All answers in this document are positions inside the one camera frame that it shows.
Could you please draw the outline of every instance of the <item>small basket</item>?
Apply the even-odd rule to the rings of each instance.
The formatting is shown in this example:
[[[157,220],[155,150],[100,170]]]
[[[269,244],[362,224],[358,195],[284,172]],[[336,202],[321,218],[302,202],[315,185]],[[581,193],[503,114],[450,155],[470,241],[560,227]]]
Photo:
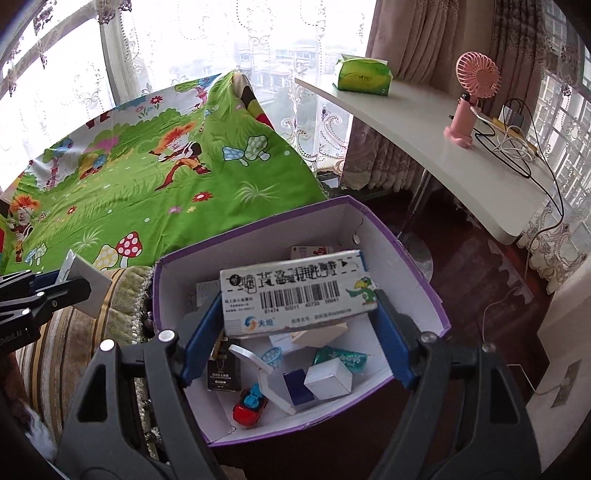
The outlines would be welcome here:
[[[283,361],[283,355],[281,349],[278,346],[274,346],[270,350],[267,350],[261,355],[261,359],[267,364],[272,366],[274,369],[278,369]]]

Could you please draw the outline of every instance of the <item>screw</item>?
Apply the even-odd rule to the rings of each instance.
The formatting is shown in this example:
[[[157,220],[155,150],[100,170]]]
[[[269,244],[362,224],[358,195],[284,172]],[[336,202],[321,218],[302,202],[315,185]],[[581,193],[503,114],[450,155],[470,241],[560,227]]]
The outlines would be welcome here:
[[[482,351],[484,353],[495,353],[496,345],[494,343],[484,342],[482,344]]]
[[[162,330],[158,334],[158,340],[161,342],[169,342],[172,339],[174,339],[174,332],[172,330]]]
[[[437,341],[437,338],[437,335],[435,335],[433,332],[421,333],[422,343],[435,343]]]
[[[111,340],[110,338],[107,338],[107,340],[103,340],[100,343],[99,347],[104,352],[108,352],[109,350],[112,350],[115,347],[115,342],[113,340]]]

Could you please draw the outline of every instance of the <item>red toy car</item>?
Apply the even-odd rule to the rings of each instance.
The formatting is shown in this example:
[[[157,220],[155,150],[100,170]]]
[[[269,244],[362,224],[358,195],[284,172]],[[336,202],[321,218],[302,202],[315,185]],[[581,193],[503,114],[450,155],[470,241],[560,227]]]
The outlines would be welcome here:
[[[261,413],[267,406],[267,398],[255,383],[250,390],[243,390],[240,402],[232,410],[232,418],[243,427],[252,427],[261,418]]]

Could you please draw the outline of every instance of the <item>parrot logo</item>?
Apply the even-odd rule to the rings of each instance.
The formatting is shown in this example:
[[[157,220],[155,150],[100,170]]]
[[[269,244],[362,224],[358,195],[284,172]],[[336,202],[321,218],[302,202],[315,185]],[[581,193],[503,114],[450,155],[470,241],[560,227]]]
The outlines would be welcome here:
[[[244,320],[244,325],[249,330],[249,332],[253,331],[256,328],[256,318],[246,317],[246,320]]]
[[[372,284],[371,278],[363,277],[355,282],[353,285],[354,290],[347,290],[347,293],[351,298],[361,295],[364,299],[363,305],[368,303],[375,303],[375,292],[370,285]]]

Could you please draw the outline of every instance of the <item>pink fan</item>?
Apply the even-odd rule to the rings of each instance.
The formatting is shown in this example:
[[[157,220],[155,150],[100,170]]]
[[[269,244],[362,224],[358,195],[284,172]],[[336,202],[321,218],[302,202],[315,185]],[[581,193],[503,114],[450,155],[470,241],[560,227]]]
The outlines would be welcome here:
[[[460,85],[468,92],[458,101],[452,124],[446,127],[444,135],[455,144],[470,148],[472,129],[476,125],[476,115],[470,107],[478,109],[479,98],[490,98],[501,88],[501,74],[489,57],[469,51],[456,62],[456,76]]]

